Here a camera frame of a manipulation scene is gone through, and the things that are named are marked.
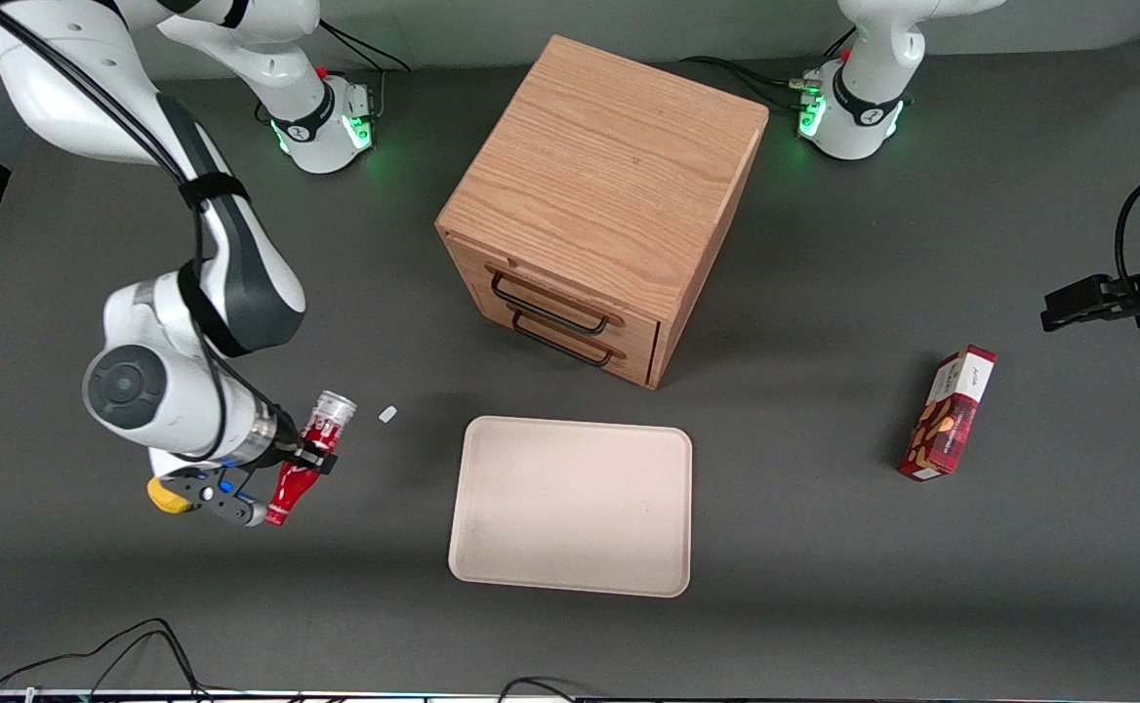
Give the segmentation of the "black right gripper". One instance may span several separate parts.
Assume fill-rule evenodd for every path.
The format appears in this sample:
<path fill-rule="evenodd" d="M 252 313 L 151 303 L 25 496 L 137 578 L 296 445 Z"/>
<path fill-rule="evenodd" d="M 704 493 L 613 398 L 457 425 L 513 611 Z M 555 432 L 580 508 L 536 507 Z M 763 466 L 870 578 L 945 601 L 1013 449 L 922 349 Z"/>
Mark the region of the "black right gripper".
<path fill-rule="evenodd" d="M 271 444 L 263 451 L 263 467 L 280 466 L 292 457 L 292 463 L 302 469 L 318 471 L 328 476 L 337 466 L 337 455 L 321 453 L 319 445 L 304 441 L 302 432 L 290 415 L 275 415 L 275 431 Z"/>

